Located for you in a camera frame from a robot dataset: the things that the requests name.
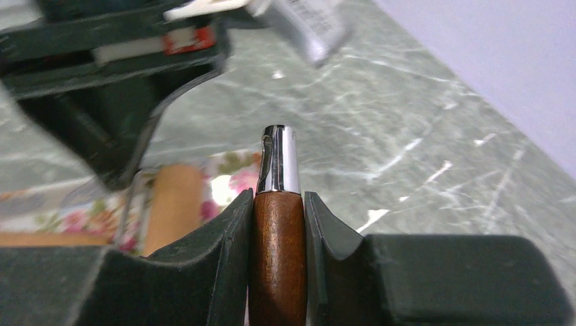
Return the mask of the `wooden rolling pin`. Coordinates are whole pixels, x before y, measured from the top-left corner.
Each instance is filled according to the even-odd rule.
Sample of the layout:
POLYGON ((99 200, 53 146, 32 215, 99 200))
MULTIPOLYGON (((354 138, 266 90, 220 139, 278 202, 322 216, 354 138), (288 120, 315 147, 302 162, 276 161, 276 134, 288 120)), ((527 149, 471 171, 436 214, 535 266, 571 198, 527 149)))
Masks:
MULTIPOLYGON (((145 243, 141 251, 147 257, 179 240, 202 224, 203 174, 187 164, 163 166, 154 180, 145 243)), ((80 234, 1 233, 1 248, 105 246, 102 236, 80 234)))

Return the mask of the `floral print tray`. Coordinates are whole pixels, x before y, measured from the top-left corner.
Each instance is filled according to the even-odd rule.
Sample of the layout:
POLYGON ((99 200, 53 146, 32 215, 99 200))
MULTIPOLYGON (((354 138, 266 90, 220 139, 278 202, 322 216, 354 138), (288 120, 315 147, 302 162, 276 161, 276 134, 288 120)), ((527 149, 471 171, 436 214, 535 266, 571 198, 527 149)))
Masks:
MULTIPOLYGON (((255 187, 261 156, 229 151, 196 160, 202 171, 198 217, 212 220, 242 191, 255 187)), ((157 170, 137 173, 111 192, 85 177, 1 194, 1 246, 105 245, 141 254, 157 170)))

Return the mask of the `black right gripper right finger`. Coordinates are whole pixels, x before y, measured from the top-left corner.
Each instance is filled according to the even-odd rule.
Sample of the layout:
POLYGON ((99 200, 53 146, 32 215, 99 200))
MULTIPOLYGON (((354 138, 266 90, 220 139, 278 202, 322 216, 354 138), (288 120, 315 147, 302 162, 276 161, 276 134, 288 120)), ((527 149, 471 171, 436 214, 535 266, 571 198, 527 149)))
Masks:
POLYGON ((313 325, 570 325, 544 254, 510 235, 368 234, 304 199, 313 325))

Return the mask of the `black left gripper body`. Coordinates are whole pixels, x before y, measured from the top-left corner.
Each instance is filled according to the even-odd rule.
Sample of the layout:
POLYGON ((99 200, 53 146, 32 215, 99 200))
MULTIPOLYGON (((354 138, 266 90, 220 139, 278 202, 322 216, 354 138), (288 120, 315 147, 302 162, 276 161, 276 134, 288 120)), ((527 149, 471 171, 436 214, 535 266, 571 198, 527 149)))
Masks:
POLYGON ((173 16, 186 5, 32 1, 36 20, 1 30, 1 82, 14 97, 36 97, 228 56, 222 16, 173 16))

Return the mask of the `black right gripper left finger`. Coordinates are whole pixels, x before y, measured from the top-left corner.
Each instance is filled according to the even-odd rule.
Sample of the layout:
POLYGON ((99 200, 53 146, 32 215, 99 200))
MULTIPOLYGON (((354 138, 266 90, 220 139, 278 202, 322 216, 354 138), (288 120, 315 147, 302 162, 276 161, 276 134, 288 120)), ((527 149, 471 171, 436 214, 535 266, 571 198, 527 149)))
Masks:
POLYGON ((253 192, 149 257, 114 247, 1 250, 2 325, 242 325, 253 192))

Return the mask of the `wooden handled dough scraper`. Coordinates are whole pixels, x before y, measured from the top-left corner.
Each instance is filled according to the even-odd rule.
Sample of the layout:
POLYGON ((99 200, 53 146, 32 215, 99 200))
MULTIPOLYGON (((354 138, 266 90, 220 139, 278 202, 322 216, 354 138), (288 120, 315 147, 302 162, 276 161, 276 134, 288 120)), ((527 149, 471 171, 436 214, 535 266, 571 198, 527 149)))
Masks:
POLYGON ((251 325, 305 325, 307 259, 295 133, 271 125, 253 202, 248 288, 251 325))

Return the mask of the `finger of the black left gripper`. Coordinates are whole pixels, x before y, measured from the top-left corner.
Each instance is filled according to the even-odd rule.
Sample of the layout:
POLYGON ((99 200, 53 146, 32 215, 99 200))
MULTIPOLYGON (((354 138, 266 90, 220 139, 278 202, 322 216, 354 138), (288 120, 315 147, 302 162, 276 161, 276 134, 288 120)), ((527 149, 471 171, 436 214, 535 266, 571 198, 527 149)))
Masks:
POLYGON ((134 179, 167 107, 216 76, 192 67, 18 101, 23 113, 77 155, 110 190, 134 179))

